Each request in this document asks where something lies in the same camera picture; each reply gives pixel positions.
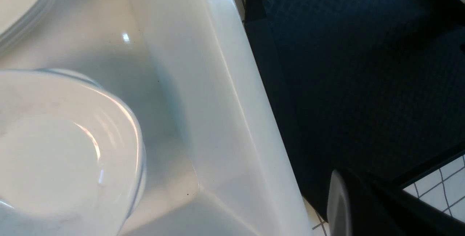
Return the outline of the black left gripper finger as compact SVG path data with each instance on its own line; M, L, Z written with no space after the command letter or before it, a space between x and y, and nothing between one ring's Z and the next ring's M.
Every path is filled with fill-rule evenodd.
M463 222L404 190L351 170L332 172L327 202L332 236L463 236Z

